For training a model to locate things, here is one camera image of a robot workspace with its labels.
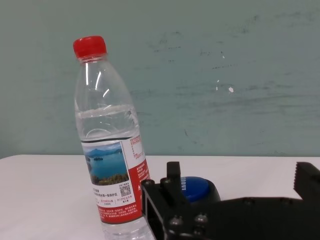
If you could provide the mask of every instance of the qr code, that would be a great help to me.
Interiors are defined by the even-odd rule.
[[[130,185],[120,187],[121,197],[125,197],[131,194]]]

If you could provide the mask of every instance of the plastic water bottle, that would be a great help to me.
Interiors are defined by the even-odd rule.
[[[80,62],[74,107],[102,228],[108,240],[153,239],[142,217],[140,183],[149,179],[137,113],[107,58],[101,36],[73,43]]]

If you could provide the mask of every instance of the white table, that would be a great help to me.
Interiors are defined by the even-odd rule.
[[[212,181],[222,200],[292,197],[296,162],[315,157],[148,156],[151,178],[180,161],[183,176]],[[17,155],[0,159],[1,240],[103,240],[83,156]]]

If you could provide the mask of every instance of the blue object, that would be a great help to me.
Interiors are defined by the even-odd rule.
[[[181,191],[190,203],[205,198],[210,193],[206,179],[197,176],[181,177]]]

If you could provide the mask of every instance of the lake image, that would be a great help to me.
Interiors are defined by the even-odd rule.
[[[106,146],[84,147],[83,150],[94,185],[112,185],[129,180],[119,142]]]

